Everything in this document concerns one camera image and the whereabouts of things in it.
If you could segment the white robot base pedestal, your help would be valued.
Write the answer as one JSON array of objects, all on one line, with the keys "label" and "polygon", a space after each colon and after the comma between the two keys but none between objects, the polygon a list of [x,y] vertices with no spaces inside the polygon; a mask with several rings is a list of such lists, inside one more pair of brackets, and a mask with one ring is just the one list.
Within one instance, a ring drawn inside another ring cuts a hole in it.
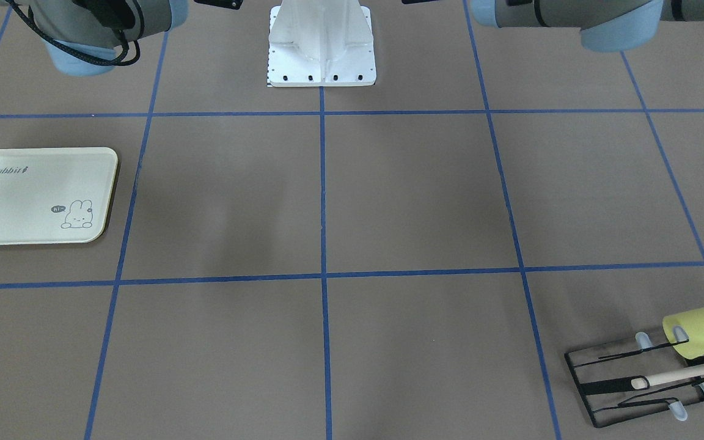
[{"label": "white robot base pedestal", "polygon": [[371,11],[358,1],[283,1],[269,12],[270,87],[376,83]]}]

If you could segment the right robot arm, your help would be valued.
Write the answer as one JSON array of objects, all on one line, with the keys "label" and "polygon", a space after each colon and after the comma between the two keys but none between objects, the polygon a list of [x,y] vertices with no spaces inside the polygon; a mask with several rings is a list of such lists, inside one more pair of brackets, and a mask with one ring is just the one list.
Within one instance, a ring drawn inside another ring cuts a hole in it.
[{"label": "right robot arm", "polygon": [[135,64],[140,39],[188,17],[187,1],[0,1],[42,40],[54,67],[92,77]]}]

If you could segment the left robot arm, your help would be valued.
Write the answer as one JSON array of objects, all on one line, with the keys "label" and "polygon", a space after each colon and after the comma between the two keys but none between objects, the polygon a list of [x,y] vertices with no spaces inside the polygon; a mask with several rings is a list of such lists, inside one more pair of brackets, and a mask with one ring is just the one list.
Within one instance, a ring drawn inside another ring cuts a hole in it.
[{"label": "left robot arm", "polygon": [[704,1],[471,1],[492,28],[573,28],[587,50],[611,53],[653,39],[663,21],[704,21]]}]

